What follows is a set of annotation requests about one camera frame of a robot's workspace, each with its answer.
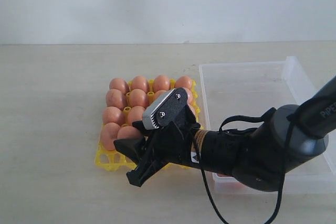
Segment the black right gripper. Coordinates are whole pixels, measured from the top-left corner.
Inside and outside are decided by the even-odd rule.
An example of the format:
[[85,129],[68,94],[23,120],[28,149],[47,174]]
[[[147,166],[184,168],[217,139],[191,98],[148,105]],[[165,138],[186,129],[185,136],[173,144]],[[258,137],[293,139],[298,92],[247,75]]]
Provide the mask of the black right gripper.
[[194,133],[200,129],[190,106],[169,107],[155,129],[145,128],[143,121],[134,121],[132,126],[139,130],[141,137],[123,138],[114,141],[116,150],[136,164],[127,172],[129,184],[141,187],[149,178],[168,163],[199,169],[199,163],[191,161]]

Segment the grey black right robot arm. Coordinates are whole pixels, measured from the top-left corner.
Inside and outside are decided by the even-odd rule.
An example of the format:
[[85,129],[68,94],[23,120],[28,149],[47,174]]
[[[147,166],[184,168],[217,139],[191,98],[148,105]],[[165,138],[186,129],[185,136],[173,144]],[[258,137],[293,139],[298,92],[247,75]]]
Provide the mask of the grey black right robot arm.
[[335,129],[335,80],[301,105],[271,108],[260,117],[236,115],[224,123],[258,123],[245,130],[201,129],[183,88],[158,97],[133,123],[141,132],[114,145],[136,163],[129,183],[142,186],[169,163],[219,173],[260,191],[277,191],[285,173],[321,155]]

